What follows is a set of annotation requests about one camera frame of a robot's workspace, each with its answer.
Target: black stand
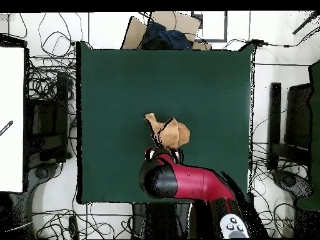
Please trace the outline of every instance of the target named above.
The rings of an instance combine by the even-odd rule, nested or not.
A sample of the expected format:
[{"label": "black stand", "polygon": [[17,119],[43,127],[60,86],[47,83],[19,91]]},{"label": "black stand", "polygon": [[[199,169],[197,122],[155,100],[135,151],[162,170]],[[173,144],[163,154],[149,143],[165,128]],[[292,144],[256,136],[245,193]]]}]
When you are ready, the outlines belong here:
[{"label": "black stand", "polygon": [[[28,99],[27,109],[27,150],[29,155],[40,153],[41,161],[55,159],[65,163],[68,143],[68,74],[57,75],[57,93],[53,101]],[[34,117],[38,115],[41,132],[34,134]]]},{"label": "black stand", "polygon": [[267,146],[267,170],[277,169],[279,157],[291,162],[309,166],[311,164],[309,145],[309,123],[310,113],[308,99],[311,93],[309,84],[294,86],[288,93],[287,123],[285,144],[280,144],[280,122],[281,122],[281,83],[271,83],[269,128]]}]

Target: control button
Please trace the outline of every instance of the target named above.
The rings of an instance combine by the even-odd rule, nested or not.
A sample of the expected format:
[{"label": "control button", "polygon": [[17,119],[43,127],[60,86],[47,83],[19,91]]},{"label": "control button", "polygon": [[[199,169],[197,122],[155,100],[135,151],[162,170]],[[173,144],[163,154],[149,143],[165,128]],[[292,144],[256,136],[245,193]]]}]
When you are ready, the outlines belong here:
[{"label": "control button", "polygon": [[242,232],[233,231],[230,233],[229,238],[247,238],[247,236]]},{"label": "control button", "polygon": [[234,229],[234,227],[233,227],[233,225],[232,225],[232,224],[228,224],[228,225],[227,225],[227,229],[228,229],[228,230],[233,230],[233,229]]}]

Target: black border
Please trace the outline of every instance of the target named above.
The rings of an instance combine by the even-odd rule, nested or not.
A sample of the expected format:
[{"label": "black border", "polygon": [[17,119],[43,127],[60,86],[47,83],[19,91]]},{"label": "black border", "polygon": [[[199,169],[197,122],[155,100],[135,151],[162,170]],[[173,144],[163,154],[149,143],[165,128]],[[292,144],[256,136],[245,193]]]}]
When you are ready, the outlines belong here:
[{"label": "black border", "polygon": [[[76,42],[76,118],[77,118],[77,194],[76,194],[76,202],[78,204],[83,204],[82,202],[82,193],[83,193],[83,165],[82,165],[82,119],[81,119],[81,113],[82,113],[82,106],[81,106],[81,43],[86,43],[87,47],[89,49],[93,50],[110,50],[110,49],[94,49],[91,47],[91,45],[88,42],[85,41],[78,41]],[[253,174],[253,109],[254,109],[254,73],[255,73],[255,58],[256,58],[256,51],[257,46],[253,43],[246,43],[243,47],[241,47],[238,51],[229,51],[225,50],[226,52],[241,52],[245,50],[248,46],[253,46],[253,51],[251,53],[251,77],[250,77],[250,83],[251,83],[251,98],[250,98],[250,120],[249,120],[249,156],[248,156],[248,170],[250,170],[249,175],[249,182],[247,187],[247,197],[245,197],[245,200],[250,201],[250,195],[252,191],[252,174]]]},{"label": "black border", "polygon": [[17,39],[15,37],[10,37],[4,34],[0,34],[0,46],[5,48],[23,48],[24,49],[24,97],[23,97],[23,159],[22,159],[22,192],[26,192],[28,190],[28,166],[29,163],[29,149],[27,148],[27,119],[26,119],[26,104],[27,98],[29,97],[29,72],[30,72],[30,51],[27,48],[27,42],[22,39]]},{"label": "black border", "polygon": [[83,152],[82,152],[82,119],[81,119],[81,42],[76,42],[76,118],[77,118],[77,195],[76,202],[82,204],[83,193]]}]

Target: tan object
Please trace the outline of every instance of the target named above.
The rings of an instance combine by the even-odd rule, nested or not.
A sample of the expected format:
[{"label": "tan object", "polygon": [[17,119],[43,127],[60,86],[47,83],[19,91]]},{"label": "tan object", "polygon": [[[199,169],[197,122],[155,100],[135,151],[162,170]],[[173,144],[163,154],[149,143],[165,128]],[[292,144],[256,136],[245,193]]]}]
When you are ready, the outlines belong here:
[{"label": "tan object", "polygon": [[[190,33],[185,34],[185,36],[189,41],[194,42],[200,26],[199,20],[185,14],[180,14],[178,12],[175,12],[174,14],[177,17],[176,30],[182,33]],[[174,14],[172,11],[156,11],[152,12],[151,17],[154,22],[167,27],[167,30],[172,30],[174,29],[174,25],[176,23]],[[146,32],[146,29],[147,26],[145,26],[135,17],[131,17],[127,27],[126,35],[122,42],[121,49],[137,49],[144,33]],[[200,46],[197,44],[194,43],[194,45],[196,45],[196,49],[206,49],[204,46],[200,48],[201,43],[199,43]]]},{"label": "tan object", "polygon": [[200,26],[200,21],[198,19],[178,12],[156,11],[152,12],[151,17],[154,22],[165,26],[167,31],[173,30],[174,25],[176,25],[175,30],[183,33],[187,40],[192,42],[194,42]]},{"label": "tan object", "polygon": [[154,113],[149,113],[144,118],[149,124],[151,136],[157,146],[178,148],[189,142],[189,129],[173,117],[166,123],[157,122]]},{"label": "tan object", "polygon": [[195,42],[192,46],[193,50],[202,50],[202,51],[209,51],[211,49],[211,44],[209,43],[197,43]]}]

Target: black plastic part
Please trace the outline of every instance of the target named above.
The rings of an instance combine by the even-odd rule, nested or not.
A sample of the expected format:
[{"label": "black plastic part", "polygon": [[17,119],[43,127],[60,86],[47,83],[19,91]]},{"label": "black plastic part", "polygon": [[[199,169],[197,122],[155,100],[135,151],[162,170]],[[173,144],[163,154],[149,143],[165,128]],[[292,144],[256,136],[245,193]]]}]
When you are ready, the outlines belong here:
[{"label": "black plastic part", "polygon": [[269,103],[269,128],[267,146],[267,170],[278,168],[279,156],[273,154],[272,144],[280,143],[281,83],[271,83]]},{"label": "black plastic part", "polygon": [[310,145],[310,98],[312,87],[310,84],[292,86],[287,94],[287,118],[284,142],[301,148]]},{"label": "black plastic part", "polygon": [[[287,144],[271,144],[269,153],[270,160],[273,158],[273,160],[271,160],[269,163],[277,162],[277,167],[278,161],[275,160],[275,157],[278,158],[279,156],[297,164],[302,164],[305,166],[309,166],[311,164],[311,153],[308,150],[292,147]],[[277,169],[277,167],[267,167],[267,169]]]},{"label": "black plastic part", "polygon": [[216,227],[213,226],[213,217],[210,207],[201,200],[195,200],[192,204],[190,213],[190,237],[197,239],[219,239],[215,233]]},{"label": "black plastic part", "polygon": [[146,174],[144,188],[153,197],[174,198],[178,191],[178,182],[170,166],[157,166]]},{"label": "black plastic part", "polygon": [[70,233],[72,240],[80,240],[76,216],[69,217],[69,233]]},{"label": "black plastic part", "polygon": [[[66,162],[68,143],[68,89],[72,81],[68,73],[57,73],[56,101],[28,99],[26,101],[27,142],[29,155],[40,153],[41,161],[55,159],[57,163]],[[37,113],[41,132],[34,133],[34,116]]]},{"label": "black plastic part", "polygon": [[160,154],[171,155],[165,148],[156,148],[152,159],[149,158],[150,150],[147,150],[145,161],[139,173],[140,188],[154,198],[174,198],[178,191],[178,183],[170,165],[162,165],[157,160]]},{"label": "black plastic part", "polygon": [[149,203],[146,205],[143,239],[178,239],[178,226],[174,203]]}]

